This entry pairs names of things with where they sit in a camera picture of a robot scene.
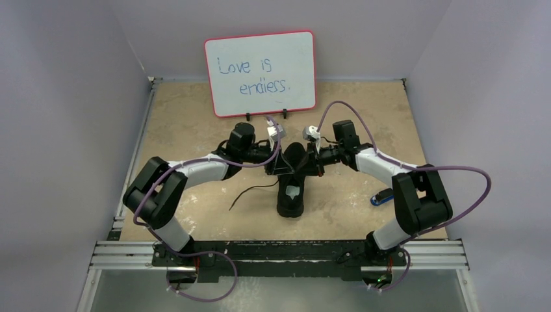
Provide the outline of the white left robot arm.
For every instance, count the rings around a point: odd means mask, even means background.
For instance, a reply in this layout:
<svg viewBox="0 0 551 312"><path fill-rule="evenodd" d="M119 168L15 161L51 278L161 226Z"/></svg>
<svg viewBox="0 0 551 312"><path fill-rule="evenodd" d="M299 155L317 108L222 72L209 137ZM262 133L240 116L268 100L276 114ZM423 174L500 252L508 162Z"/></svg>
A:
<svg viewBox="0 0 551 312"><path fill-rule="evenodd" d="M282 125L268 121L268 139L256 141L250 123L235 125L229 138L204 157L180 162L150 158L122 196L133 212L136 225L148 229L165 244L168 257L179 266L193 260L194 239L178 222L175 213L183 192L203 183L223 181L243 168L272 169L281 160Z"/></svg>

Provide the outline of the black shoe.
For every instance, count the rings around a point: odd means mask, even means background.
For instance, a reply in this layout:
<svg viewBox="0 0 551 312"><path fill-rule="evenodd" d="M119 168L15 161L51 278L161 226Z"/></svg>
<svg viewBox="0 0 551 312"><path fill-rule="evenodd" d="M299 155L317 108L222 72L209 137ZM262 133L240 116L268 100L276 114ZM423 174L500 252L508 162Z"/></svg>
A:
<svg viewBox="0 0 551 312"><path fill-rule="evenodd" d="M283 155L294 173L278 176L277 212L284 218L297 218L304 212L305 190L305 176L298 173L298 168L307 152L302 143L293 142Z"/></svg>

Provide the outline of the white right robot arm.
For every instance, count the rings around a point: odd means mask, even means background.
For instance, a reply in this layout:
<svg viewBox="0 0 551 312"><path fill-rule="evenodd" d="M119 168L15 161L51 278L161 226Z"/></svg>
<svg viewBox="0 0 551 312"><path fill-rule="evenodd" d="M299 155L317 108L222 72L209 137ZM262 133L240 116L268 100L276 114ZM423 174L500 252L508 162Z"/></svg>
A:
<svg viewBox="0 0 551 312"><path fill-rule="evenodd" d="M361 143L351 120L335 122L333 132L336 142L322 147L322 136L315 126L303 130L303 138L308 141L307 154L296 172L301 176L322 176L326 166L342 163L392 190L394 218L365 239L365 256L370 263L381 264L391 250L410 237L451 219L450 201L432 165L417 168L376 151L373 144Z"/></svg>

